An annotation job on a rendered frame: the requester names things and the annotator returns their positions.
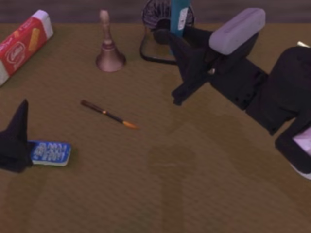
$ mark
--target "table surface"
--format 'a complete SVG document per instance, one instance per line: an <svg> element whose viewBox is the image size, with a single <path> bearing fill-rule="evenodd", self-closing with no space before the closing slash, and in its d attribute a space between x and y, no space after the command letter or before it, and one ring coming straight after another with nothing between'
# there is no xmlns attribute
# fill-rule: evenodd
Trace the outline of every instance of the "table surface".
<svg viewBox="0 0 311 233"><path fill-rule="evenodd" d="M198 25L215 30L219 24ZM1 24L0 39L17 27ZM23 99L28 137L68 141L66 167L0 170L1 233L292 233L311 230L311 185L273 137L204 85L183 106L177 67L139 56L143 27L113 24L126 66L95 66L96 24L55 24L53 38L0 88L4 129ZM311 24L268 24L249 59L270 72ZM81 106L86 99L140 126Z"/></svg>

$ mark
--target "copper bell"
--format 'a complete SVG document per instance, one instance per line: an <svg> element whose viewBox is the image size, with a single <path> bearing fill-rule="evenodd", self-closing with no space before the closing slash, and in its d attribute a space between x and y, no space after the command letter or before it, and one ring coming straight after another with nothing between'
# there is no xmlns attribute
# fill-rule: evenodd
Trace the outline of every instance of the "copper bell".
<svg viewBox="0 0 311 233"><path fill-rule="evenodd" d="M96 59L99 69L106 72L114 72L121 69L126 62L125 56L119 52L112 40L109 25L109 14L106 10L100 11L100 19L103 25L104 42L101 54Z"/></svg>

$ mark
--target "orange brush tip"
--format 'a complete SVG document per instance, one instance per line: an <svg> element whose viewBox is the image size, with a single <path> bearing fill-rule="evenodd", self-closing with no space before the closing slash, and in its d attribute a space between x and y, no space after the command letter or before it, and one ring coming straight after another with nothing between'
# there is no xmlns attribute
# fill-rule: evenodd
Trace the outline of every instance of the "orange brush tip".
<svg viewBox="0 0 311 233"><path fill-rule="evenodd" d="M134 130L138 130L139 128L136 125L133 125L129 122L124 121L123 125L125 125L126 127L130 128L130 129L134 129Z"/></svg>

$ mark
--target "biscuit package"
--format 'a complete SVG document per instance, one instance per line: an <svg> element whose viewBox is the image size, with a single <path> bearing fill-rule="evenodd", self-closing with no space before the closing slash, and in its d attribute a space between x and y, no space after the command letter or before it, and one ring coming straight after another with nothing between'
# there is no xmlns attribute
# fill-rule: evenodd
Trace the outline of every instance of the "biscuit package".
<svg viewBox="0 0 311 233"><path fill-rule="evenodd" d="M48 13L38 10L0 43L0 86L53 35Z"/></svg>

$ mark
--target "dark background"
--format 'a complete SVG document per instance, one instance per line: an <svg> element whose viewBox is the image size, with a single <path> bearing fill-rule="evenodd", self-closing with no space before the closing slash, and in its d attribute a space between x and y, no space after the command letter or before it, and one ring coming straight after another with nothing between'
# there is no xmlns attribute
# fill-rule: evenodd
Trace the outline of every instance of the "dark background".
<svg viewBox="0 0 311 233"><path fill-rule="evenodd" d="M106 8L114 22L141 22L146 0L0 0L0 22L20 23L36 10L47 11L53 22L98 22ZM198 22L224 22L248 7L266 11L267 22L311 22L310 0L192 0Z"/></svg>

